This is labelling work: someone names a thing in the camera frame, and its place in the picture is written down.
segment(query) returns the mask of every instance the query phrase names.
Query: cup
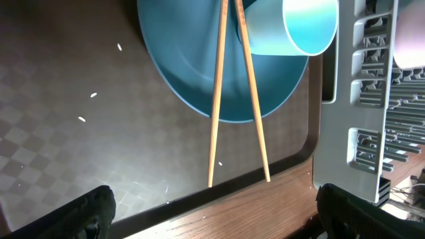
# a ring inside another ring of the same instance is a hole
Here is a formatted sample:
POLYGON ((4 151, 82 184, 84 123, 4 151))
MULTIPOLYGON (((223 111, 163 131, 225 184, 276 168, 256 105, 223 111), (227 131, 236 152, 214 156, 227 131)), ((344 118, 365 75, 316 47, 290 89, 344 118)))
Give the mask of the cup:
POLYGON ((425 66, 425 1, 415 1, 398 16, 394 60, 401 69, 425 66))
POLYGON ((252 54, 317 56, 332 43, 338 0, 257 0, 245 9, 252 54))

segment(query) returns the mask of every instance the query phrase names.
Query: blue bowl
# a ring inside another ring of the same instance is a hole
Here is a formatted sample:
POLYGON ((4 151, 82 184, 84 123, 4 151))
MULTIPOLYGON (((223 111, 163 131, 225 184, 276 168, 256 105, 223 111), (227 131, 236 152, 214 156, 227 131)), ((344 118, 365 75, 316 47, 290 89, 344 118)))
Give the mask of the blue bowl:
MULTIPOLYGON (((245 1, 247 8, 253 1, 245 1)), ((210 117, 220 1, 138 0, 146 47, 164 80, 194 110, 210 117)), ((229 0, 220 121, 254 119, 234 1, 229 0)), ((261 114, 279 108, 298 85, 307 56, 252 55, 261 114)))

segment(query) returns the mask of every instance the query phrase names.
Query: table surface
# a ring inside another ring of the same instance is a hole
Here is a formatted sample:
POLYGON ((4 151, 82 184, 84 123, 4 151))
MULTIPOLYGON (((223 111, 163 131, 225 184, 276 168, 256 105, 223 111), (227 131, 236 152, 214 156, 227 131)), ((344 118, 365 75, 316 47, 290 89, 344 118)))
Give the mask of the table surface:
MULTIPOLYGON (((383 177, 395 186, 425 167, 425 155, 408 153, 407 163, 393 161, 383 177)), ((130 238, 286 238, 317 214, 310 159, 221 202, 164 222, 130 238)))

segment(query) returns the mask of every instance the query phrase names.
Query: brown tray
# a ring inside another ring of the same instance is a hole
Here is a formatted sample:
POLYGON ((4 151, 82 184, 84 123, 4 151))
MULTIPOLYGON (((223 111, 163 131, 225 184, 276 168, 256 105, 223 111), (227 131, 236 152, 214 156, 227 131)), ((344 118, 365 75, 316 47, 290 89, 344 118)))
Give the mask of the brown tray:
MULTIPOLYGON (((0 15, 0 199, 12 230, 109 185, 117 201, 111 236, 122 237, 264 180, 254 123, 221 123, 222 166, 207 189, 211 121, 160 77, 135 1, 0 8, 9 10, 0 15)), ((264 118, 271 175, 316 146, 321 58, 306 72, 264 118)))
MULTIPOLYGON (((301 80, 300 86, 298 86, 298 88, 309 88, 307 137, 297 153, 270 164, 271 176, 285 173, 286 170, 305 163, 313 155, 319 140, 322 76, 323 57, 311 57, 307 71, 301 80)), ((282 107, 288 106, 291 99, 292 96, 282 107)), ((125 238, 166 220, 180 218, 212 203, 216 203, 219 200, 228 198, 242 190, 253 187, 258 183, 265 183, 262 168, 223 182, 211 189, 205 189, 170 204, 161 205, 147 212, 115 222, 111 227, 110 238, 125 238)))

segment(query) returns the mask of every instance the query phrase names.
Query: chopsticks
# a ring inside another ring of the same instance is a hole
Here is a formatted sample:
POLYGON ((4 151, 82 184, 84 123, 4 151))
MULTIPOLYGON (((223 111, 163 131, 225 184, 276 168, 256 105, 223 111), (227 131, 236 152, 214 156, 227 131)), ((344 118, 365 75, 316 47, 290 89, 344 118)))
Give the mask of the chopsticks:
POLYGON ((246 74, 251 91, 252 108, 254 110, 254 119, 257 127, 258 141, 260 142, 261 156, 263 159, 264 174, 266 181, 270 182, 270 172, 268 170, 268 160, 266 152, 266 141, 264 140, 263 123, 261 118, 260 103, 258 101, 257 83, 255 80, 254 65, 252 63, 250 42, 248 38, 248 29, 246 28, 244 5, 242 0, 234 0, 236 12, 238 15, 240 38, 242 39, 242 47, 244 49, 246 74))
POLYGON ((218 117, 220 115, 221 88, 223 83, 224 48, 226 46, 228 0, 221 0, 220 23, 218 24, 218 44, 214 77, 214 96, 211 114, 210 165, 208 170, 208 187, 213 185, 215 151, 217 147, 218 117))
MULTIPOLYGON (((264 130, 261 118, 260 103, 258 101, 257 84, 255 80, 254 65, 252 63, 250 43, 248 40, 248 29, 246 28, 244 6, 242 0, 235 0, 236 12, 238 15, 240 36, 242 39, 242 46, 244 50, 245 67, 248 75, 248 82, 251 91, 252 107, 254 110, 254 119, 257 128, 258 141, 260 142, 260 150, 263 160, 264 174, 266 181, 270 182, 270 172, 268 170, 268 160, 266 152, 266 142, 264 140, 264 130)), ((224 64, 224 48, 226 45, 226 25, 227 25, 227 12, 228 12, 228 0, 221 1, 220 10, 220 23, 218 29, 218 44, 217 44, 217 57, 216 57, 216 68, 214 77, 214 95, 213 105, 211 114, 211 144, 210 144, 210 161, 209 161, 209 173, 208 173, 208 187, 213 185, 214 176, 214 164, 215 164, 215 152, 217 146, 217 134, 218 134, 218 117, 220 115, 220 102, 221 102, 221 88, 222 88, 222 77, 223 77, 223 64, 224 64)))

